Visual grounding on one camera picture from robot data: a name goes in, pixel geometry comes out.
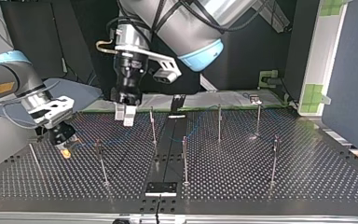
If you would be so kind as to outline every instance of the green tape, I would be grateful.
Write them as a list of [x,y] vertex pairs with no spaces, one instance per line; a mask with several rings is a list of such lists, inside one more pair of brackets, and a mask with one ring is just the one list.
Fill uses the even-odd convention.
[[343,0],[324,0],[320,16],[339,15],[343,5]]
[[307,84],[301,104],[301,113],[317,113],[322,102],[322,89],[324,85]]

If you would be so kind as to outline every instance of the metal bracket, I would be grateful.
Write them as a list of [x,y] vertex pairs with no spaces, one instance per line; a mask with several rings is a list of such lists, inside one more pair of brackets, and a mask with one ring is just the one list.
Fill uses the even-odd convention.
[[176,197],[177,183],[151,182],[146,187],[146,197]]
[[67,96],[59,97],[55,100],[48,102],[47,104],[38,106],[37,108],[30,110],[28,113],[33,114],[39,111],[47,110],[43,117],[34,119],[36,124],[42,124],[47,122],[45,127],[51,129],[62,121],[72,117],[73,107],[75,101]]
[[200,74],[200,84],[206,91],[218,91],[218,89],[203,74]]
[[145,49],[139,49],[131,45],[125,46],[116,46],[115,50],[127,50],[132,52],[137,52],[149,56],[150,60],[156,61],[159,63],[161,68],[156,72],[153,78],[165,84],[173,83],[179,76],[182,75],[182,72],[179,70],[176,61],[172,57],[168,57],[162,54],[157,54]]
[[322,104],[331,105],[331,98],[325,95],[322,95]]

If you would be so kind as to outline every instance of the black cable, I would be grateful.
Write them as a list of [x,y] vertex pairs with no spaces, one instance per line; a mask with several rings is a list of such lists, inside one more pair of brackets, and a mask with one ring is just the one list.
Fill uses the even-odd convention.
[[135,25],[135,23],[129,19],[129,15],[127,14],[127,12],[124,10],[123,6],[120,3],[120,0],[117,0],[117,5],[118,5],[118,9],[121,11],[121,13],[123,13],[123,15],[126,17],[125,19],[132,25],[132,27],[136,30],[136,32],[139,33],[139,35],[142,36],[142,38],[145,40],[147,46],[149,48],[151,48],[152,44],[150,43],[150,40],[147,38],[147,36],[139,29],[138,26]]
[[156,30],[156,27],[157,27],[159,18],[161,17],[161,13],[162,13],[162,9],[164,8],[164,5],[165,5],[165,0],[159,0],[158,8],[157,8],[156,15],[155,15],[155,19],[153,21],[153,25],[152,25],[152,28],[150,30],[152,35]]
[[66,66],[68,67],[68,70],[71,71],[74,76],[76,76],[76,82],[79,82],[79,80],[80,80],[81,81],[80,83],[87,84],[80,78],[80,76],[77,74],[77,72],[75,72],[74,69],[71,66],[69,66],[68,63],[66,64]]
[[94,69],[92,69],[91,72],[89,73],[86,83],[89,83],[92,73],[94,73]]
[[215,25],[215,24],[211,23],[210,21],[205,20],[200,14],[198,14],[193,8],[191,8],[191,6],[187,3],[186,0],[179,0],[179,1],[182,4],[182,6],[184,6],[193,16],[195,16],[197,19],[199,19],[203,23],[207,24],[208,26],[218,30],[219,32],[235,32],[235,31],[239,31],[239,30],[245,28],[249,23],[251,23],[258,16],[258,14],[267,6],[267,3],[269,2],[269,0],[265,0],[263,5],[257,10],[257,12],[244,24],[229,28],[229,27],[223,27],[220,25]]
[[293,103],[295,103],[296,107],[298,108],[298,104],[296,103],[296,100],[295,100],[295,98],[293,98],[292,94],[290,94],[289,90],[287,90],[286,84],[284,83],[283,78],[280,77],[280,79],[281,79],[284,90],[289,95],[289,97],[293,99]]
[[122,19],[138,19],[136,16],[119,16],[116,17],[114,19],[112,19],[110,22],[108,22],[106,24],[106,32],[110,35],[110,27],[112,26],[112,24],[114,24],[115,22],[122,20]]

